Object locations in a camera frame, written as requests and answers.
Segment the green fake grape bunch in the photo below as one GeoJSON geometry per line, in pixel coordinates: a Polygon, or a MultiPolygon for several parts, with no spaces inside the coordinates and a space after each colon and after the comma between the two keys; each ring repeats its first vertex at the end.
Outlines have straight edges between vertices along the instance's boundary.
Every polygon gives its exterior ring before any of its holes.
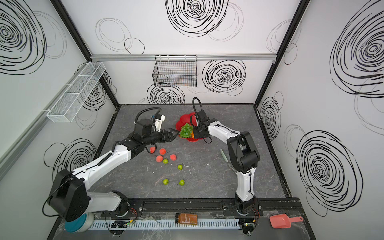
{"type": "Polygon", "coordinates": [[[183,125],[181,127],[181,130],[180,130],[180,137],[181,138],[191,139],[191,138],[188,138],[188,136],[190,136],[192,134],[194,135],[194,127],[192,125],[190,125],[189,123],[186,123],[185,125],[183,125]]]}

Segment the red flower-shaped fruit bowl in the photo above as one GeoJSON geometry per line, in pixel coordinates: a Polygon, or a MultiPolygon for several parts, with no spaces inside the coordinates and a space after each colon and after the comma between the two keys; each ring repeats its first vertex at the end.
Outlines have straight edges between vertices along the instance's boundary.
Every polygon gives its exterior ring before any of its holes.
{"type": "Polygon", "coordinates": [[[181,131],[182,127],[185,125],[185,124],[189,124],[191,125],[191,120],[193,122],[193,124],[197,124],[197,121],[196,121],[196,117],[195,117],[195,113],[191,113],[191,114],[186,114],[186,115],[182,115],[179,119],[179,121],[176,123],[175,127],[178,131],[181,131]]]}

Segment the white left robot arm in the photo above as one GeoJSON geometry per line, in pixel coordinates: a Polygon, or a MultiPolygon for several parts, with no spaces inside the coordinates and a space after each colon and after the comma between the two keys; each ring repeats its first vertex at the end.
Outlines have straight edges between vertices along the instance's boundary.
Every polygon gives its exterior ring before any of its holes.
{"type": "Polygon", "coordinates": [[[119,191],[108,193],[90,192],[90,188],[106,174],[118,166],[135,158],[148,145],[172,142],[179,131],[169,128],[163,130],[149,123],[149,129],[142,135],[131,132],[127,138],[117,141],[109,152],[73,171],[62,170],[57,173],[50,194],[45,201],[57,215],[66,222],[72,222],[84,214],[112,212],[124,217],[131,209],[128,198],[119,191]]]}

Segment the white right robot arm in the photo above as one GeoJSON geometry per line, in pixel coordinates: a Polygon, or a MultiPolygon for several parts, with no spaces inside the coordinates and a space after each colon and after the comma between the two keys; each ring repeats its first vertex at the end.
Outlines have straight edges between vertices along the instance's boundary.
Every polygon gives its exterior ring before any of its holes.
{"type": "Polygon", "coordinates": [[[227,144],[230,163],[237,172],[235,205],[241,215],[249,213],[257,202],[254,177],[260,161],[260,154],[251,134],[232,130],[216,119],[209,119],[203,110],[194,113],[193,117],[195,138],[216,137],[227,144]]]}

